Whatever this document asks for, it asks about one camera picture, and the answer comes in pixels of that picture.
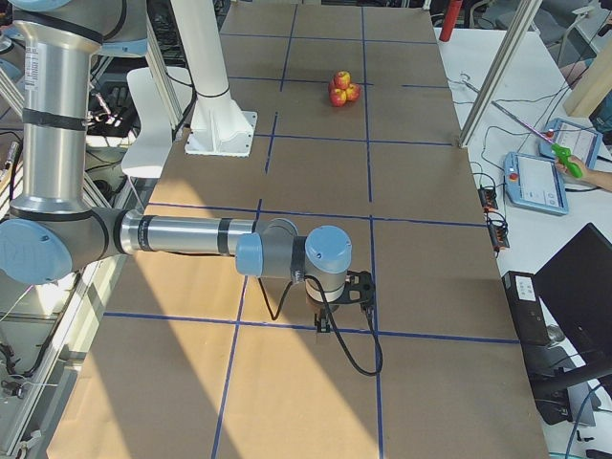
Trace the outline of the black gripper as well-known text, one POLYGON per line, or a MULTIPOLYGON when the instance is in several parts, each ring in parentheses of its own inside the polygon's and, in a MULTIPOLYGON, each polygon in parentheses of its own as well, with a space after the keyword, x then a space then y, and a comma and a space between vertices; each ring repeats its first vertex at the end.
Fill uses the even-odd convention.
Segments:
POLYGON ((366 316, 372 316, 376 307, 376 287, 368 271, 348 271, 342 285, 332 290, 321 290, 311 276, 305 281, 307 295, 311 298, 315 313, 315 326, 318 333, 332 331, 328 313, 334 313, 344 306, 359 305, 366 316))

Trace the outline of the person's hand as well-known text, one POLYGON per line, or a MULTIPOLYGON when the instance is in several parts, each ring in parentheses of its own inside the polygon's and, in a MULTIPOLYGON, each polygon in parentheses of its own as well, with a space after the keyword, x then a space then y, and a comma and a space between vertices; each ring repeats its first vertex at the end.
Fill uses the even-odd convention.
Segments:
POLYGON ((566 164, 560 159, 556 159, 555 166, 556 169, 562 174, 579 179, 586 183, 591 183, 591 171, 580 159, 575 156, 571 156, 566 164))

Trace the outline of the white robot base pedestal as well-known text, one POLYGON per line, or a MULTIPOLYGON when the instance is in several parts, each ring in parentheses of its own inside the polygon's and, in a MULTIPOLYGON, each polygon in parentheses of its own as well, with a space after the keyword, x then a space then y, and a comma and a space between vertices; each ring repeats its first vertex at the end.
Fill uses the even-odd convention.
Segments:
POLYGON ((175 0, 171 6, 196 93, 186 153, 249 156, 257 114, 232 98, 213 3, 175 0))

